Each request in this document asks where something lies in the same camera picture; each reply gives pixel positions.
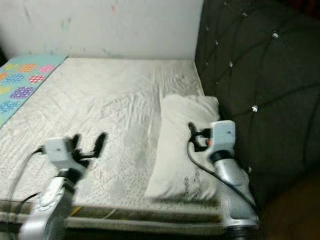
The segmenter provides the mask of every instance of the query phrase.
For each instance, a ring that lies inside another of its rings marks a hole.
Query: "pillow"
[[[194,165],[187,155],[189,122],[197,128],[209,128],[219,120],[219,103],[212,96],[169,95],[161,103],[161,129],[156,162],[144,196],[150,199],[207,201],[215,196],[217,182],[213,176]],[[190,152],[209,169],[205,152]]]

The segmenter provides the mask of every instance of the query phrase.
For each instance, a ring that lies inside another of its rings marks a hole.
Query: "polka dot blanket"
[[[0,128],[65,58],[24,55],[14,57],[0,67]]]

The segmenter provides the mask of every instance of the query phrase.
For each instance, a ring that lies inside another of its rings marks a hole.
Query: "wrinkled sheet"
[[[214,216],[213,202],[143,197],[155,164],[160,102],[169,94],[204,94],[192,60],[67,58],[0,129],[2,206],[22,160],[37,146],[80,133],[80,146],[90,151],[105,131],[106,146],[78,183],[76,205]],[[56,174],[45,155],[35,155],[13,199],[42,191]]]

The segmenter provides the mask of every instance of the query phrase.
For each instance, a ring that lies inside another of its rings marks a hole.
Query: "mattress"
[[[82,134],[80,147],[89,152],[96,137],[107,132],[101,157],[92,160],[77,185],[74,204],[82,208],[69,226],[139,230],[151,224],[156,231],[171,226],[179,232],[185,226],[192,233],[193,228],[221,232],[215,201],[144,198],[156,159],[160,103],[169,94],[204,94],[192,60],[67,58],[0,129],[1,211],[22,160],[48,138]],[[45,155],[34,155],[14,202],[42,191],[56,175]]]

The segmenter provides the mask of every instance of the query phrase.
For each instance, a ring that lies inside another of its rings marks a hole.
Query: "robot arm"
[[[234,159],[234,144],[236,141],[236,126],[233,121],[224,120],[211,123],[211,128],[196,131],[189,123],[191,130],[190,141],[193,142],[195,152],[206,152],[207,160],[213,165],[214,175],[227,184],[220,182],[218,199],[221,204],[221,219],[223,227],[230,233],[228,239],[244,239],[248,230],[259,227],[259,218],[251,205],[255,205],[254,198],[249,191],[249,178]],[[201,149],[194,136],[210,138],[209,146]]]
[[[107,134],[102,133],[95,142],[92,152],[81,153],[76,149],[79,135],[74,138],[50,138],[45,153],[58,170],[47,190],[40,194],[33,210],[22,225],[21,240],[62,240],[65,235],[65,219],[72,211],[75,185],[84,177],[89,158],[98,158]]]

